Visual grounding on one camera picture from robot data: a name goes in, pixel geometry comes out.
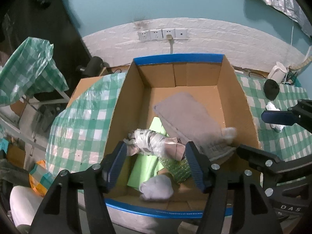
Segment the green bubble wrap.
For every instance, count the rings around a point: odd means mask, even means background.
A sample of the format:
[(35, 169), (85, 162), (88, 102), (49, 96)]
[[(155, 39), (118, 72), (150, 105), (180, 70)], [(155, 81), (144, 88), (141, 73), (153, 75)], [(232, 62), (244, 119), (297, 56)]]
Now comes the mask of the green bubble wrap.
[(181, 184), (191, 177), (190, 166), (186, 158), (181, 161), (173, 159), (159, 159), (159, 161), (177, 184)]

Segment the green fleece cloth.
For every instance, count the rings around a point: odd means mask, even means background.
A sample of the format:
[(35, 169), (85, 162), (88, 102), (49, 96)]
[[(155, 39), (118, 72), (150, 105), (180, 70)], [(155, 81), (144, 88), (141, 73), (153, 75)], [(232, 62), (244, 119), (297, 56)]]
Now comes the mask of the green fleece cloth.
[[(168, 135), (159, 117), (153, 117), (149, 129), (160, 133), (163, 136)], [(135, 190), (139, 190), (141, 183), (147, 181), (151, 177), (158, 175), (158, 172), (163, 168), (164, 167), (160, 163), (157, 156), (139, 154), (132, 168), (127, 186)]]

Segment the plastic bundle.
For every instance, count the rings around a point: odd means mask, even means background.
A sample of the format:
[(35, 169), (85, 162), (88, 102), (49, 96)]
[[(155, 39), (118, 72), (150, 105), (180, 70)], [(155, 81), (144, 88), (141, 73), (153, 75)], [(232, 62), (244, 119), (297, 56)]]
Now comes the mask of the plastic bundle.
[(149, 129), (136, 129), (123, 139), (127, 146), (127, 155), (152, 155), (161, 159), (181, 161), (184, 158), (185, 145), (176, 137), (166, 137)]

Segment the grey towel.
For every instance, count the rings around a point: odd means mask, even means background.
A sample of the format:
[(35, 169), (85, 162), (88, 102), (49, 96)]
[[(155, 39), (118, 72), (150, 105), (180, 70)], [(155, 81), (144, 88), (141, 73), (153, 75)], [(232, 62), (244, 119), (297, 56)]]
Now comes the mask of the grey towel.
[(194, 142), (210, 161), (226, 161), (234, 154), (234, 127), (221, 128), (206, 108), (187, 92), (179, 92), (154, 105), (153, 110), (169, 137), (182, 144)]

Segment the grey sock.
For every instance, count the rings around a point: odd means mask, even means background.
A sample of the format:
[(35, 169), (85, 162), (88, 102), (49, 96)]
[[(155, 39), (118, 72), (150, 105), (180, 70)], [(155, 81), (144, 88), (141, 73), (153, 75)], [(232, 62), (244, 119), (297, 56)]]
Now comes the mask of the grey sock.
[(174, 194), (170, 178), (163, 174), (141, 183), (139, 191), (143, 201), (167, 201)]

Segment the black knit hat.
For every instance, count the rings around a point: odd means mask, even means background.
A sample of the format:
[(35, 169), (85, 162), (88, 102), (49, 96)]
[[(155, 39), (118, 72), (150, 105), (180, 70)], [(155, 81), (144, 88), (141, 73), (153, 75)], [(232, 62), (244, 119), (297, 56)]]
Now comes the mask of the black knit hat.
[(264, 83), (263, 91), (267, 99), (274, 101), (280, 92), (280, 87), (276, 81), (267, 79)]

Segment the white electric kettle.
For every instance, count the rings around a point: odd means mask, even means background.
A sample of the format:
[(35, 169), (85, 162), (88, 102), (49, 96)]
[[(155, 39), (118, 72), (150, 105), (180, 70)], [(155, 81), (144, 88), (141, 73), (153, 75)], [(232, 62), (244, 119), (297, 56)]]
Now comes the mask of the white electric kettle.
[(282, 83), (286, 74), (287, 68), (281, 62), (276, 62), (276, 65), (271, 69), (267, 78), (274, 80), (276, 83)]

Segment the blue cardboard box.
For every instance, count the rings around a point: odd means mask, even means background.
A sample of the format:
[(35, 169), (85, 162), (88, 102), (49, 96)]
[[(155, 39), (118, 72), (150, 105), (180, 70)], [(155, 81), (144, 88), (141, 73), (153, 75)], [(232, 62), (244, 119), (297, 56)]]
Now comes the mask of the blue cardboard box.
[(100, 156), (136, 129), (159, 117), (165, 131), (183, 144), (194, 142), (202, 155), (222, 170), (241, 172), (247, 163), (234, 153), (217, 156), (214, 147), (228, 143), (259, 148), (247, 97), (227, 57), (222, 54), (164, 54), (135, 58), (112, 113), (101, 107), (95, 87), (100, 78), (82, 79), (67, 106), (70, 118), (92, 120), (80, 128), (79, 141), (91, 149), (88, 135), (107, 136)]

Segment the white wall socket strip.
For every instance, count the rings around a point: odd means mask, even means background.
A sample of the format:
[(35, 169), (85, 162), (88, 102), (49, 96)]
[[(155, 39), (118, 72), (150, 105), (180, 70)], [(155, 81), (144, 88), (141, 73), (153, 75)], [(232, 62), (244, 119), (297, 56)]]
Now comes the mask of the white wall socket strip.
[(141, 42), (188, 39), (188, 30), (186, 28), (142, 30), (139, 31), (137, 34)]

